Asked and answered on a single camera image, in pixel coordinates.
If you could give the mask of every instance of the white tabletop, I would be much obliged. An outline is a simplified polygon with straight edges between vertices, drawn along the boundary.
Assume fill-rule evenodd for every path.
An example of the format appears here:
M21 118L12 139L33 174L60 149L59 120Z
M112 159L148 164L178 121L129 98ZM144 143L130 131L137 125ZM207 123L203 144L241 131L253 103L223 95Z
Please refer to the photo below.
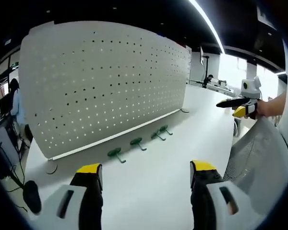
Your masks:
M29 151L25 177L39 186L42 202L62 184L69 184L82 165L103 164L103 230L190 230L190 161L203 160L224 175L233 140L234 118L230 109L217 108L227 96L196 86L187 86L184 109L140 128L134 133L56 160L58 169L47 175L47 159L35 140ZM174 134L166 141L143 143L147 151L133 148L121 155L127 162L109 160L106 149L125 143L134 135L169 126Z
M225 89L225 88L222 88L220 86L215 86L212 84L207 84L207 89L214 90L214 91L217 91L220 93L224 93L224 94L227 94L228 96L236 97L236 95L232 89L228 89L228 88Z

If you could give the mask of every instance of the person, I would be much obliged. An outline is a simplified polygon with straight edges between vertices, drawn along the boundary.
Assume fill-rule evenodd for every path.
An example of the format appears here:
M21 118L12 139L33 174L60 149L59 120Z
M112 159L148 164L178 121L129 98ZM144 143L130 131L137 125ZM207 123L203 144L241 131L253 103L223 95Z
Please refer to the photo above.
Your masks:
M24 140L27 147L30 147L31 141L29 140L29 125L24 118L24 108L22 96L19 89L19 84L16 79L12 79L10 82L10 94L13 96L12 109L10 111L12 116L16 117L16 122L19 127L19 136Z
M213 75L212 74L209 74L208 75L208 82L211 82L211 79L213 78Z
M258 100L257 103L257 114L265 117L282 115L284 112L286 103L286 92L276 98L265 102Z

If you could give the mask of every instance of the white pegboard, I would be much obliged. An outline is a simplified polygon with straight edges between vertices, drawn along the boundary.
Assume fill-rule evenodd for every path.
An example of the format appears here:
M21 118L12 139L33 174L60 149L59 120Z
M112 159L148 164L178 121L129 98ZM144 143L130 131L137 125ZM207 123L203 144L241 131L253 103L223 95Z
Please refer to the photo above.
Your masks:
M47 23L21 44L26 119L47 158L181 108L188 51L140 28Z

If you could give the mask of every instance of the computer monitor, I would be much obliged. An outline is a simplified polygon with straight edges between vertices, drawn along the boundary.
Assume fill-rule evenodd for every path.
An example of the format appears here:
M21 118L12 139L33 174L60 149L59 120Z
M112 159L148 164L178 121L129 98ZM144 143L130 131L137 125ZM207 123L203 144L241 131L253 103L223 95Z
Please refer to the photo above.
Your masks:
M13 97L10 93L0 99L0 114L7 114L13 105Z
M200 46L200 63L202 66L204 65L204 52L201 46Z

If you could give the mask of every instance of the person's arm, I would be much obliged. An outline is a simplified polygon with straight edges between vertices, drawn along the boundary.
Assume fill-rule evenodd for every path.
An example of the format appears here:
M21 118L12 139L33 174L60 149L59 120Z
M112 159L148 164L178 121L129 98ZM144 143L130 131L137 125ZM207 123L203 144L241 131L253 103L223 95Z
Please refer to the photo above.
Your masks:
M282 115L286 103L286 92L283 92L278 97L264 102L258 100L257 113L266 117Z
M17 91L15 91L13 95L13 108L11 109L12 116L18 114L18 108L19 108L19 94L17 93Z

